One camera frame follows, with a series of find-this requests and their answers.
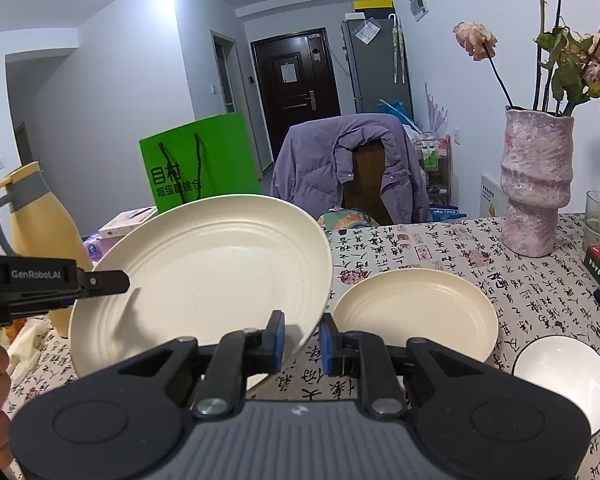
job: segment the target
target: purple jacket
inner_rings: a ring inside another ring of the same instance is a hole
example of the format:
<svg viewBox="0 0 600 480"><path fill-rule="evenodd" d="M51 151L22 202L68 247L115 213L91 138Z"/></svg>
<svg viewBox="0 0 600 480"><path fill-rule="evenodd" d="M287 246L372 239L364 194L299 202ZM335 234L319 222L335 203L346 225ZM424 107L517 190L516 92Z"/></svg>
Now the purple jacket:
<svg viewBox="0 0 600 480"><path fill-rule="evenodd" d="M380 195L396 224L429 220L429 196L413 144L400 121L387 114L357 114L309 121L289 128L273 170L275 197L315 219L342 202L353 179L352 150L372 140L384 145Z"/></svg>

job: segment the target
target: white plate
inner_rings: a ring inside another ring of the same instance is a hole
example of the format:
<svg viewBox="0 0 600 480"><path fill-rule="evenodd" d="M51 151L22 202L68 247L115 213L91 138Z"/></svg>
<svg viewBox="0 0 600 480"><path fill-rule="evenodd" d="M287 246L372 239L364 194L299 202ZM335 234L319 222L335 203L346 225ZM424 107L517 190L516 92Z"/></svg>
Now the white plate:
<svg viewBox="0 0 600 480"><path fill-rule="evenodd" d="M478 361L489 357L498 338L498 318L482 291L432 269L367 278L340 298L333 319L341 332L371 332L398 346L426 337Z"/></svg>
<svg viewBox="0 0 600 480"><path fill-rule="evenodd" d="M264 328L276 309L285 313L289 359L320 321L333 264L324 232L300 208L226 195L149 220L97 266L110 269L124 270L131 287L77 302L69 338L80 377L179 336L207 345L227 332Z"/></svg>
<svg viewBox="0 0 600 480"><path fill-rule="evenodd" d="M587 415L591 434L600 431L600 355L586 343L541 337L518 354L513 374L567 397Z"/></svg>

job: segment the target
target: white box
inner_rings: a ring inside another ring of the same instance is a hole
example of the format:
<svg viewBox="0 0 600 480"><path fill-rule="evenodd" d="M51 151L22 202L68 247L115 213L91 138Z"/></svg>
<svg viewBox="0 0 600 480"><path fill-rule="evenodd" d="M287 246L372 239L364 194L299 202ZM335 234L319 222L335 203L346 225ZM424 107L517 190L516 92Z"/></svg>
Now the white box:
<svg viewBox="0 0 600 480"><path fill-rule="evenodd" d="M504 216L508 205L509 199L500 186L483 175L480 181L480 218Z"/></svg>
<svg viewBox="0 0 600 480"><path fill-rule="evenodd" d="M364 12L345 12L344 20L346 22L349 20L366 20L366 16Z"/></svg>
<svg viewBox="0 0 600 480"><path fill-rule="evenodd" d="M128 235L158 212L156 206L124 211L100 228L100 238Z"/></svg>

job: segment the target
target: refrigerator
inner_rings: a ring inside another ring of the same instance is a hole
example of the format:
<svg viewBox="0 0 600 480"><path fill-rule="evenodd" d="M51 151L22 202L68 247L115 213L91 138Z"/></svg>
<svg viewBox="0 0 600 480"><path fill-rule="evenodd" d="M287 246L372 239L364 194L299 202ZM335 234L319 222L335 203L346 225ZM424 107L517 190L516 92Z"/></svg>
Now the refrigerator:
<svg viewBox="0 0 600 480"><path fill-rule="evenodd" d="M342 22L356 113L379 113L381 110L376 105L380 99L384 99L387 102L401 101L413 119L408 62L403 84L399 52L398 82L394 84L394 20L376 21L381 25L381 29L369 44L356 37L356 30L363 25L364 20Z"/></svg>

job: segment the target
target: door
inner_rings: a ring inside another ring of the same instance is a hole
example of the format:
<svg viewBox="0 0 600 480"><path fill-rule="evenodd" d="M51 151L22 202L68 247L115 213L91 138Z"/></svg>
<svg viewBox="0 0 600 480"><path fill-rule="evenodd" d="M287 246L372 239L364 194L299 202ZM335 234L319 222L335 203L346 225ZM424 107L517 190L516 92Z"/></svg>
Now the door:
<svg viewBox="0 0 600 480"><path fill-rule="evenodd" d="M323 28L251 43L273 159L294 124L340 115Z"/></svg>

